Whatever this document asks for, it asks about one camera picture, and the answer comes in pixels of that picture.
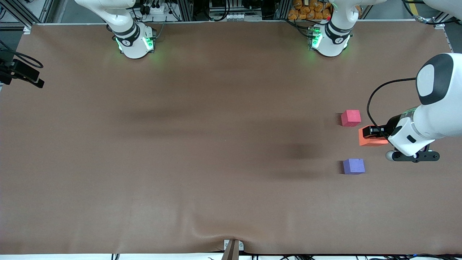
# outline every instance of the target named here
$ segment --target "brown table surface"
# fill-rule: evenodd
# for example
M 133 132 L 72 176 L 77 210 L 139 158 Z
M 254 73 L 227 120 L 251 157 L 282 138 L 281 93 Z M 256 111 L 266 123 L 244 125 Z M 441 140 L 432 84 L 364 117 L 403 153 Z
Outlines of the brown table surface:
M 361 22 L 338 57 L 286 23 L 166 25 L 130 60 L 104 26 L 34 26 L 19 51 L 45 87 L 0 95 L 0 253 L 179 253 L 244 241 L 261 254 L 462 253 L 462 138 L 441 160 L 358 145 L 380 84 L 448 52 L 442 30 Z M 373 100 L 377 122 L 418 105 L 413 82 Z M 367 173 L 342 174 L 364 158 Z

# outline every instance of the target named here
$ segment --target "blue cube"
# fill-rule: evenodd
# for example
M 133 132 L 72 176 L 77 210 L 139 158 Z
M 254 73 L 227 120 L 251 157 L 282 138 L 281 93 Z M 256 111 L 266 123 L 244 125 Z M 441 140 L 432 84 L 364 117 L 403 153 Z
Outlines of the blue cube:
M 365 173 L 363 159 L 348 159 L 343 161 L 343 169 L 345 174 L 361 174 Z

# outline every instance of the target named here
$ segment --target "orange block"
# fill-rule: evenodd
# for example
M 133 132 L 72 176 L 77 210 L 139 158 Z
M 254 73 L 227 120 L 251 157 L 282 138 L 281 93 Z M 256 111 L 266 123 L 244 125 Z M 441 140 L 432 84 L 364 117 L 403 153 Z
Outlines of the orange block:
M 387 141 L 387 139 L 385 139 L 385 137 L 364 138 L 363 137 L 363 129 L 366 128 L 366 127 L 360 128 L 358 130 L 358 133 L 359 133 L 359 145 L 360 146 L 381 146 L 381 145 L 384 145 L 384 144 L 388 144 L 388 141 Z

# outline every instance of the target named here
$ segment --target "yellow stripe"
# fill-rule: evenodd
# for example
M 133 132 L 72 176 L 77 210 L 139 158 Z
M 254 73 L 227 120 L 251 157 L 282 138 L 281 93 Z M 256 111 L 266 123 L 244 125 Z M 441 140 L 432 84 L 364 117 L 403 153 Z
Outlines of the yellow stripe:
M 415 4 L 409 4 L 409 8 L 411 9 L 411 12 L 415 15 L 419 15 L 419 12 L 417 12 L 417 8 L 415 7 Z

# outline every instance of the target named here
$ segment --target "red cube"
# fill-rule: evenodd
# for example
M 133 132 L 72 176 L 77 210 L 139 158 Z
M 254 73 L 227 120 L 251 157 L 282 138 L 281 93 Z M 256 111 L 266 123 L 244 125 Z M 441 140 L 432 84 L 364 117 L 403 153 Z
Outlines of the red cube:
M 359 110 L 346 110 L 341 118 L 343 126 L 357 126 L 361 122 Z

